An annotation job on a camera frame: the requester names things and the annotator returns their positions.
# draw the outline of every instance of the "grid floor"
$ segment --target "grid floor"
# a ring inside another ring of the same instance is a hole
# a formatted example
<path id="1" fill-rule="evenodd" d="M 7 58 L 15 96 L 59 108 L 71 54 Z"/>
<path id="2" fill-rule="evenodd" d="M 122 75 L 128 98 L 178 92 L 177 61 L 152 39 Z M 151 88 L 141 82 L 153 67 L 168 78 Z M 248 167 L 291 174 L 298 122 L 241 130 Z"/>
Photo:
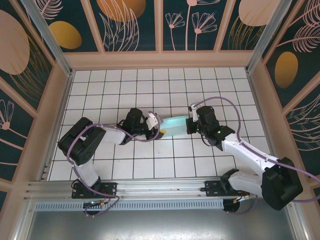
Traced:
<path id="1" fill-rule="evenodd" d="M 190 104 L 213 96 L 225 97 L 237 105 L 241 115 L 241 137 L 269 153 L 242 67 L 77 71 L 59 139 L 81 117 L 94 123 L 114 125 L 126 118 L 130 108 L 141 109 L 145 116 L 153 110 L 163 119 L 188 116 Z M 221 125 L 237 130 L 237 115 L 229 103 L 214 99 L 206 104 L 213 106 Z M 76 178 L 57 146 L 52 159 L 50 181 Z M 239 159 L 204 145 L 199 134 L 148 143 L 101 143 L 93 156 L 93 165 L 103 180 L 221 176 L 232 168 L 253 173 Z"/>

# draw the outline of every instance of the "purple cable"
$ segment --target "purple cable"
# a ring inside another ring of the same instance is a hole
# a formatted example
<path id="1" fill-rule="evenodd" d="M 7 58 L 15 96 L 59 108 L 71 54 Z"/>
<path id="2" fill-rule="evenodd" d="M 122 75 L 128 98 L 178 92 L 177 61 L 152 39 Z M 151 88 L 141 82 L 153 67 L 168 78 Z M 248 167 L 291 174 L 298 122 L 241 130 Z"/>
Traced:
<path id="1" fill-rule="evenodd" d="M 238 129 L 237 129 L 237 131 L 236 131 L 236 136 L 237 136 L 237 138 L 238 138 L 239 143 L 241 143 L 242 146 L 244 146 L 246 149 L 248 149 L 251 153 L 256 154 L 256 155 L 259 156 L 260 158 L 262 158 L 262 159 L 264 159 L 264 160 L 267 160 L 267 161 L 270 162 L 270 163 L 273 163 L 273 164 L 279 165 L 279 166 L 281 166 L 281 167 L 284 167 L 284 168 L 287 168 L 287 169 L 291 169 L 291 170 L 294 170 L 294 171 L 303 173 L 303 174 L 309 176 L 310 178 L 316 180 L 316 181 L 320 184 L 320 179 L 317 178 L 315 175 L 313 175 L 313 174 L 311 174 L 311 173 L 309 173 L 309 172 L 307 172 L 307 171 L 304 171 L 304 170 L 302 170 L 302 169 L 296 168 L 296 167 L 294 167 L 294 166 L 290 166 L 290 165 L 287 165 L 287 164 L 280 163 L 280 162 L 278 162 L 278 161 L 274 161 L 274 160 L 268 159 L 268 157 L 266 157 L 266 156 L 264 156 L 264 155 L 261 155 L 260 153 L 256 152 L 255 150 L 253 150 L 252 148 L 250 148 L 248 145 L 246 145 L 245 143 L 243 143 L 243 142 L 241 141 L 241 138 L 240 138 L 240 128 L 241 128 L 240 114 L 239 114 L 239 111 L 238 111 L 236 105 L 235 105 L 233 102 L 231 102 L 229 99 L 227 99 L 227 98 L 225 98 L 225 97 L 222 97 L 222 96 L 212 96 L 212 97 L 206 98 L 205 100 L 202 100 L 202 101 L 198 102 L 198 103 L 195 105 L 195 107 L 199 106 L 200 104 L 202 104 L 202 103 L 204 103 L 204 102 L 206 102 L 206 101 L 208 101 L 208 100 L 212 100 L 212 99 L 222 99 L 222 100 L 227 101 L 228 103 L 230 103 L 230 104 L 233 106 L 233 108 L 234 108 L 234 110 L 235 110 L 235 112 L 236 112 L 236 115 L 237 115 L 237 117 L 238 117 Z M 304 199 L 304 200 L 295 200 L 295 199 L 294 199 L 294 200 L 292 200 L 292 202 L 294 202 L 294 203 L 311 203 L 311 202 L 317 201 L 318 199 L 320 199 L 320 194 L 319 194 L 318 196 L 313 197 L 313 198 L 310 198 L 310 199 Z"/>
<path id="2" fill-rule="evenodd" d="M 242 212 L 231 212 L 231 211 L 227 211 L 226 214 L 232 214 L 232 215 L 244 215 L 244 214 L 247 214 L 249 213 L 252 209 L 254 209 L 257 205 L 257 202 L 258 202 L 258 195 L 255 195 L 255 199 L 254 199 L 254 204 L 248 208 L 247 210 L 245 211 L 242 211 Z"/>
<path id="3" fill-rule="evenodd" d="M 135 136 L 132 136 L 130 133 L 128 133 L 127 131 L 119 128 L 119 127 L 116 127 L 116 126 L 112 126 L 112 125 L 109 125 L 109 124 L 101 124 L 101 123 L 95 123 L 95 124 L 91 124 L 87 127 L 85 127 L 85 129 L 83 129 L 79 134 L 78 136 L 76 136 L 76 138 L 73 140 L 73 142 L 71 143 L 69 149 L 68 149 L 68 152 L 66 153 L 66 160 L 72 165 L 72 169 L 75 173 L 75 175 L 78 177 L 79 181 L 88 189 L 90 190 L 91 192 L 95 193 L 95 194 L 99 194 L 101 196 L 104 196 L 104 197 L 107 197 L 107 198 L 117 198 L 117 200 L 112 203 L 106 210 L 103 210 L 103 211 L 100 211 L 99 213 L 97 213 L 96 215 L 88 215 L 87 213 L 87 209 L 88 208 L 85 208 L 84 212 L 85 214 L 87 215 L 87 217 L 91 216 L 92 218 L 94 218 L 94 216 L 99 216 L 99 215 L 102 215 L 102 214 L 105 214 L 109 209 L 111 209 L 119 200 L 120 200 L 120 197 L 118 195 L 111 195 L 111 194 L 105 194 L 105 193 L 102 193 L 102 192 L 99 192 L 99 191 L 96 191 L 94 189 L 92 189 L 89 185 L 87 185 L 85 183 L 85 181 L 83 181 L 75 167 L 75 163 L 70 159 L 70 153 L 71 153 L 71 150 L 72 148 L 75 146 L 76 142 L 79 140 L 79 138 L 90 128 L 93 128 L 93 127 L 104 127 L 104 128 L 107 128 L 107 129 L 117 129 L 121 132 L 123 132 L 124 134 L 128 135 L 129 137 L 133 138 L 134 140 L 137 140 L 139 142 L 143 142 L 143 143 L 148 143 L 148 142 L 151 142 L 155 139 L 157 139 L 158 135 L 159 135 L 159 132 L 160 132 L 160 119 L 159 117 L 153 112 L 153 111 L 149 111 L 149 113 L 153 114 L 157 120 L 157 126 L 158 126 L 158 129 L 157 129 L 157 132 L 155 134 L 155 136 L 149 140 L 141 140 L 141 139 L 138 139 L 136 138 Z"/>

